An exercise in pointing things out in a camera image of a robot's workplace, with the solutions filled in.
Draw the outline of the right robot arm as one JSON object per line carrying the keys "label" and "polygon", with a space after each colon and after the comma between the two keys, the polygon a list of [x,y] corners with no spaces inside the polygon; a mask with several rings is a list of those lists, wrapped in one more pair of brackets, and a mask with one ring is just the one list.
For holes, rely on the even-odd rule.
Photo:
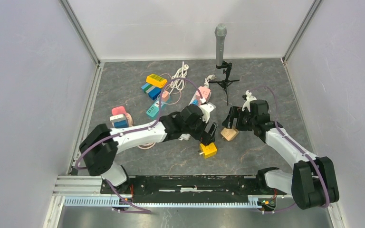
{"label": "right robot arm", "polygon": [[256,99],[242,107],[231,106],[222,126],[240,132],[252,131],[292,168],[292,173],[277,167],[259,170],[255,181],[258,192],[267,194],[273,189],[280,190],[292,196],[301,209],[328,206],[339,201],[332,160],[311,153],[297,143],[279,122],[271,120],[267,101]]}

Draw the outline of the small blue plug adapter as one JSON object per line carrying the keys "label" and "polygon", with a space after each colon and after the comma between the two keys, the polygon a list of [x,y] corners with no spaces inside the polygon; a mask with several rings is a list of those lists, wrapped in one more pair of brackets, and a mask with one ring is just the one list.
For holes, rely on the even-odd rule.
{"label": "small blue plug adapter", "polygon": [[191,104],[193,104],[193,105],[198,105],[198,101],[196,100],[196,99],[194,99],[192,102],[191,102]]}

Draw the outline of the beige cube socket adapter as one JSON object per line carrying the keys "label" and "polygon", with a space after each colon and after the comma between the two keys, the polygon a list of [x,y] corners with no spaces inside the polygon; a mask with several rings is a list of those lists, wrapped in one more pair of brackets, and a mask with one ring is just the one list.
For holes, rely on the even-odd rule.
{"label": "beige cube socket adapter", "polygon": [[235,128],[224,128],[221,131],[221,136],[227,141],[232,141],[238,134],[239,131]]}

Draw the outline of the yellow cube socket adapter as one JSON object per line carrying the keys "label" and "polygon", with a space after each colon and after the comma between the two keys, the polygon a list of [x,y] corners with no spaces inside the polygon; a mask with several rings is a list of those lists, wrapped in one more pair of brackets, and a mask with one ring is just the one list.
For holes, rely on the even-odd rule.
{"label": "yellow cube socket adapter", "polygon": [[210,158],[217,153],[217,147],[214,143],[210,143],[209,145],[200,143],[199,148],[199,155],[202,155],[205,159]]}

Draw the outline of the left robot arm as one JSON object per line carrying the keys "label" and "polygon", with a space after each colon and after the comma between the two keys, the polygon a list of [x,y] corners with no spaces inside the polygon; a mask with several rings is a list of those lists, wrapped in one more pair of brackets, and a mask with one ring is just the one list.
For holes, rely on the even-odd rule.
{"label": "left robot arm", "polygon": [[183,134],[209,145],[215,142],[218,126],[213,123],[208,132],[205,130],[214,109],[212,103],[190,104],[180,112],[135,127],[108,128],[106,124],[99,124],[80,144],[81,156],[76,161],[76,169],[82,169],[80,162],[83,161],[90,176],[102,176],[118,193],[126,193],[130,189],[130,180],[122,165],[115,162],[118,152],[146,143],[177,140]]}

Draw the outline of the white multicolour power strip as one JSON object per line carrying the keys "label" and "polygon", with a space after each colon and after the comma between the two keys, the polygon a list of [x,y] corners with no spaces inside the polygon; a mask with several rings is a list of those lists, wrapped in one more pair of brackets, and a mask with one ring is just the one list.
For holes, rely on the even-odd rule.
{"label": "white multicolour power strip", "polygon": [[[209,88],[209,86],[210,86],[210,84],[209,84],[209,81],[210,80],[214,80],[216,78],[216,76],[215,75],[209,75],[209,76],[207,76],[206,78],[205,78],[205,80],[204,80],[204,84],[202,85],[203,87],[208,87]],[[191,102],[193,101],[195,99],[195,95],[192,97],[192,99],[191,99],[191,101],[190,101],[190,104],[191,104]],[[190,139],[190,135],[189,134],[182,134],[181,136],[180,136],[180,138],[179,138],[179,140],[180,141],[183,141],[183,140],[185,140],[185,141],[188,141],[189,139]]]}

